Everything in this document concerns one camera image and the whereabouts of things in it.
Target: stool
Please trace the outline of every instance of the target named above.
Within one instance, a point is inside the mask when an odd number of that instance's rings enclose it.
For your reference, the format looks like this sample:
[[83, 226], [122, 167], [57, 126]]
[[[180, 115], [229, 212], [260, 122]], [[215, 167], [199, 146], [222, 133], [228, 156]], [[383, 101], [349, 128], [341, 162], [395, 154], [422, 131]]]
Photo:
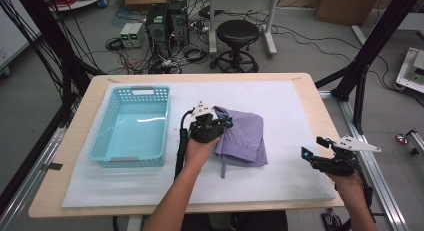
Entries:
[[257, 73], [259, 66], [255, 59], [252, 55], [240, 49], [258, 40], [259, 34], [259, 29], [245, 20], [229, 20], [220, 24], [216, 29], [216, 35], [222, 42], [231, 47], [231, 50], [216, 57], [209, 67], [211, 69], [218, 67], [225, 73]]

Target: forearm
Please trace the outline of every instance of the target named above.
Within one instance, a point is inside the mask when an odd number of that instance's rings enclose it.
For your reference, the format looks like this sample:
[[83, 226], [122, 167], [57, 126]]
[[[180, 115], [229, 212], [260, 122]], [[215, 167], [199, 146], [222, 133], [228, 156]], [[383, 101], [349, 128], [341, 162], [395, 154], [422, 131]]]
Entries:
[[177, 179], [159, 203], [159, 206], [143, 227], [143, 231], [180, 230], [199, 172], [200, 170], [182, 169]]
[[367, 230], [374, 231], [377, 230], [374, 221], [368, 211], [367, 206], [358, 206], [354, 208], [348, 208], [350, 221], [352, 223], [353, 231]]
[[362, 186], [338, 186], [339, 193], [349, 212], [353, 231], [377, 230], [365, 202]]

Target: purple cloth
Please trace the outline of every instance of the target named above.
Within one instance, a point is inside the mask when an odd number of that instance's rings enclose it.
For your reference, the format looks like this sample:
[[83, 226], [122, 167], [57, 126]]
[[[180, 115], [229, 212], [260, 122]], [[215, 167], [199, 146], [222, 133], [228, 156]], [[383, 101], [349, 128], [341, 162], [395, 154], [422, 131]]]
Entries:
[[221, 157], [221, 178], [225, 178], [225, 165], [260, 167], [268, 163], [263, 140], [264, 121], [257, 114], [214, 107], [218, 117], [232, 117], [233, 127], [227, 129], [215, 147]]

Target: wooden tabletop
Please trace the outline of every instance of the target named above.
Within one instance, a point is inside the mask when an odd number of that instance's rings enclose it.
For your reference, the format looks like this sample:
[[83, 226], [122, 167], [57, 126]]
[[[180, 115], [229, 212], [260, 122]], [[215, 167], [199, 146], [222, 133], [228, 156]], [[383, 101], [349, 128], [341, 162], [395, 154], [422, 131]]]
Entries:
[[[338, 140], [339, 135], [315, 88], [306, 73], [252, 74], [170, 74], [170, 75], [104, 75], [96, 76], [82, 99], [53, 162], [62, 169], [49, 170], [29, 209], [33, 218], [97, 215], [150, 214], [155, 206], [62, 208], [77, 157], [85, 143], [94, 117], [111, 83], [172, 83], [172, 82], [234, 82], [234, 81], [292, 81], [296, 87], [305, 115], [314, 136]], [[322, 156], [332, 157], [332, 151], [319, 147]], [[343, 206], [340, 196], [331, 201], [314, 202], [255, 202], [231, 204], [189, 205], [187, 212], [230, 212], [241, 210], [274, 210]]]

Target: floor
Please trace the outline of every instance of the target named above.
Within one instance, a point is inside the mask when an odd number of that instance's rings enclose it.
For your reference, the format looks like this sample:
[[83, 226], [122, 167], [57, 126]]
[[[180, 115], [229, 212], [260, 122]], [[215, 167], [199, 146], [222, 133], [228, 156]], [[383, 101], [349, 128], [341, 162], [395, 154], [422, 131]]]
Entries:
[[[75, 17], [84, 33], [91, 52], [104, 51], [105, 42], [116, 37], [126, 20], [115, 16], [117, 10], [123, 10], [123, 0], [112, 0], [109, 7], [100, 9], [96, 5], [76, 10]], [[122, 12], [120, 15], [133, 19], [142, 19], [137, 12]], [[218, 16], [219, 20], [228, 16]], [[375, 13], [371, 14], [367, 23], [362, 27], [364, 33], [369, 33], [375, 21]], [[71, 14], [65, 13], [69, 29], [77, 40], [81, 36]], [[260, 65], [261, 73], [306, 72], [314, 81], [318, 81], [349, 64], [358, 50], [336, 40], [322, 38], [338, 38], [360, 47], [354, 33], [348, 26], [323, 23], [314, 20], [314, 11], [310, 9], [279, 9], [276, 12], [274, 24], [285, 28], [275, 29], [274, 41], [278, 50], [277, 56], [269, 57], [265, 52], [262, 39], [250, 46], [250, 53]], [[328, 55], [322, 53], [317, 46], [328, 53], [346, 55]], [[392, 87], [409, 47], [424, 49], [423, 40], [413, 31], [397, 31], [380, 56], [388, 63], [384, 81]], [[218, 43], [218, 52], [226, 50], [225, 45]], [[129, 54], [136, 58], [142, 57], [143, 49], [134, 49]], [[97, 64], [104, 71], [121, 67], [116, 54], [108, 52], [93, 52]], [[0, 190], [4, 190], [19, 165], [34, 146], [41, 133], [60, 106], [59, 95], [54, 88], [45, 68], [31, 49], [26, 49], [10, 63], [12, 74], [8, 78], [0, 78]], [[398, 133], [406, 133], [417, 128], [424, 136], [424, 110], [413, 98], [385, 89], [377, 76], [381, 77], [386, 71], [384, 62], [376, 59], [370, 70], [366, 83], [366, 94], [363, 109], [363, 130], [370, 144], [382, 148], [375, 154], [379, 167], [390, 187], [391, 192], [402, 212], [409, 230], [424, 230], [424, 160], [422, 155], [411, 156], [411, 145], [401, 146], [394, 137]], [[203, 64], [183, 67], [183, 73], [215, 73], [209, 69], [209, 61]], [[338, 82], [333, 82], [322, 90], [331, 90]], [[411, 90], [406, 91], [423, 102], [424, 95]], [[325, 105], [336, 125], [340, 135], [349, 134], [346, 123], [337, 102], [325, 100]], [[25, 207], [16, 222], [9, 230], [112, 230], [111, 217], [64, 218], [64, 219], [32, 219], [27, 215]], [[384, 212], [378, 198], [373, 204], [373, 212]], [[336, 213], [346, 220], [347, 213], [343, 208], [335, 209]], [[289, 228], [295, 230], [325, 230], [320, 213], [322, 209], [290, 210], [287, 212]], [[226, 214], [212, 216], [217, 228], [225, 229]], [[119, 217], [121, 230], [126, 229], [127, 217]], [[376, 217], [379, 230], [390, 230], [390, 224], [385, 217]]]

